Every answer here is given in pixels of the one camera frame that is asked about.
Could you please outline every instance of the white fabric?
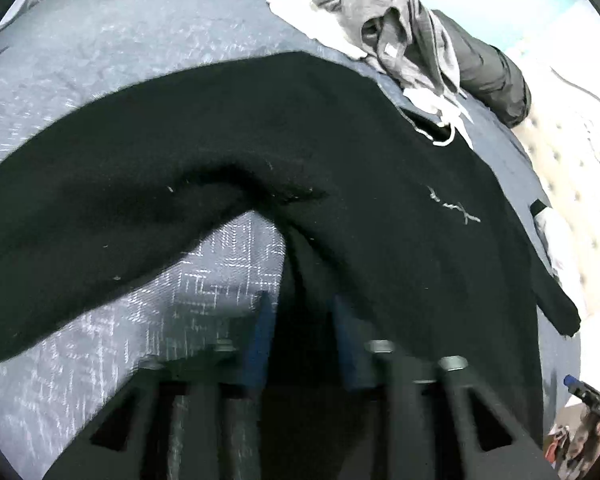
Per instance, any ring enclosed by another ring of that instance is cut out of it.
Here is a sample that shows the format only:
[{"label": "white fabric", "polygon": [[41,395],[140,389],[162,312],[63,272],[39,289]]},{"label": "white fabric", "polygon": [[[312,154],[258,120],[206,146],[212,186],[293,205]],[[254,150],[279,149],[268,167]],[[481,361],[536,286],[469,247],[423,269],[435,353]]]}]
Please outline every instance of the white fabric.
[{"label": "white fabric", "polygon": [[[473,121],[463,106],[451,103],[443,96],[435,95],[428,88],[405,88],[402,93],[414,106],[417,106],[423,112],[437,116],[440,119],[437,126],[451,126],[453,130],[461,135],[471,149],[474,148],[474,144],[466,132],[460,114],[467,117],[472,123]],[[445,144],[448,144],[452,139],[453,135],[451,135]]]},{"label": "white fabric", "polygon": [[352,44],[338,22],[337,14],[319,9],[312,0],[267,0],[269,9],[312,40],[339,50],[351,59],[363,59],[366,52]]},{"label": "white fabric", "polygon": [[534,224],[549,257],[554,276],[577,307],[580,319],[585,319],[587,307],[580,283],[573,234],[567,221],[555,209],[546,207],[534,216]]}]

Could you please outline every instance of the gray clothing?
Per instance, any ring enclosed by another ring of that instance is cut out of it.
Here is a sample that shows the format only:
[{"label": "gray clothing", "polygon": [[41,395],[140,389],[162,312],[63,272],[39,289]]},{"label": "gray clothing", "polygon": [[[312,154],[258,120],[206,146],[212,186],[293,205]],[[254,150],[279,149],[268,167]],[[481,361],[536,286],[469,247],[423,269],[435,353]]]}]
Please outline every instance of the gray clothing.
[{"label": "gray clothing", "polygon": [[449,34],[420,0],[314,0],[338,13],[349,39],[372,66],[403,88],[427,88],[452,97],[460,69]]}]

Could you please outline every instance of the tufted headboard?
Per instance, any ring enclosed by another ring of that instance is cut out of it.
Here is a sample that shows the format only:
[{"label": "tufted headboard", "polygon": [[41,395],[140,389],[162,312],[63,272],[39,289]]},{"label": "tufted headboard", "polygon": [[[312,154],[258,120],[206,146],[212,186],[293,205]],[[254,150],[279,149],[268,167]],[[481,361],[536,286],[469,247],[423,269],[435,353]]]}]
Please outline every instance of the tufted headboard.
[{"label": "tufted headboard", "polygon": [[533,104],[513,132],[551,206],[571,228],[587,314],[592,316],[600,313],[600,102],[546,64],[522,56],[514,61],[525,75]]}]

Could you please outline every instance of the white cloth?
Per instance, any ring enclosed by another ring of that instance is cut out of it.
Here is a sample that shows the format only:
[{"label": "white cloth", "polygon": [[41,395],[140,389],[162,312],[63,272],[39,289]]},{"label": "white cloth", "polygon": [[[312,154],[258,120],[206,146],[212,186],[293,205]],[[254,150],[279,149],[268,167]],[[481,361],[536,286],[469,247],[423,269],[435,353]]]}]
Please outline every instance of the white cloth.
[{"label": "white cloth", "polygon": [[267,0],[269,9],[312,40],[339,50],[351,59],[363,59],[366,52],[351,43],[338,22],[337,14],[319,9],[313,0]]}]

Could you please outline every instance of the black sweatshirt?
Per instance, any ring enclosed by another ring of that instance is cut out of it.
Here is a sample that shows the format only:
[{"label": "black sweatshirt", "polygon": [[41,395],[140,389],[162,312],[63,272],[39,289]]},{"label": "black sweatshirt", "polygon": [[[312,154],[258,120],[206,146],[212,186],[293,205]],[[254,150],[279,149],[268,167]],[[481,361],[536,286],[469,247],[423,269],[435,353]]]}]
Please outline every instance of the black sweatshirt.
[{"label": "black sweatshirt", "polygon": [[287,244],[279,313],[304,353],[274,367],[291,370],[280,381],[320,379],[339,294],[412,355],[467,358],[540,435],[536,301],[561,334],[579,318],[490,168],[462,139],[433,146],[371,80],[305,54],[123,89],[0,165],[0,360],[249,209]]}]

